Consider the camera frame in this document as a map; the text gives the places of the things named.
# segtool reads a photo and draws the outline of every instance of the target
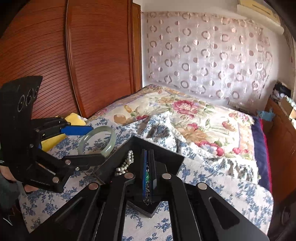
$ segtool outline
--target sheer curtain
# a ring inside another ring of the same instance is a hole
[[[256,110],[272,65],[261,27],[207,13],[147,12],[144,19],[150,81]]]

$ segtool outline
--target blue floral sheet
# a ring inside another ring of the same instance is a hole
[[[185,157],[180,167],[178,177],[184,182],[196,185],[198,182],[207,183],[227,202],[235,207],[253,224],[267,233],[273,210],[271,193],[256,183],[240,178],[234,178],[229,173],[227,157],[212,158],[202,148],[194,143],[187,143],[184,136],[173,127],[169,111],[150,116],[134,123],[120,126],[108,119],[98,117],[90,122],[98,126],[111,126],[117,133],[116,151],[132,135],[139,136]],[[105,146],[110,136],[99,134],[89,140],[85,153],[98,153]],[[69,136],[49,154],[62,158],[65,155],[76,155],[77,147],[82,136]],[[64,192],[54,193],[39,189],[27,195],[22,193],[19,201],[24,221],[29,232],[33,231],[62,205],[75,196],[90,182],[96,181],[94,168],[86,172],[75,172],[67,181]],[[163,202],[152,218],[147,218],[130,207],[126,210],[123,241],[136,240],[172,240],[172,229],[168,203]]]

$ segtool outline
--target blue plastic bag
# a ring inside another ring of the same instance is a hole
[[[258,113],[258,116],[265,121],[272,121],[272,119],[275,116],[275,113],[272,112],[271,108],[269,112],[263,110],[263,111],[257,111],[257,113]]]

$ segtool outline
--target yellow cloth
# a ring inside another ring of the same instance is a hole
[[[84,120],[81,119],[81,117],[75,113],[72,113],[68,115],[65,120],[67,122],[70,122],[73,126],[85,126],[86,123]],[[42,150],[43,151],[49,151],[52,149],[55,145],[60,143],[63,139],[66,138],[66,134],[60,134],[56,137],[49,138],[47,140],[44,140],[41,142]]]

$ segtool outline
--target bed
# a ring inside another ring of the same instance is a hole
[[[259,119],[176,90],[149,85],[103,108],[87,123],[94,128],[108,125],[115,129],[113,152],[137,135],[185,156],[178,173],[184,182],[206,182],[267,233],[273,198],[269,191],[268,152]],[[108,138],[102,134],[90,139],[84,152],[97,153]],[[81,139],[82,136],[67,137],[48,153],[57,158],[75,155]],[[34,230],[86,185],[96,181],[95,170],[93,167],[75,172],[61,194],[41,189],[29,195],[22,193],[19,200],[28,230]],[[168,203],[163,202],[151,219],[127,207],[123,240],[156,239],[172,240]]]

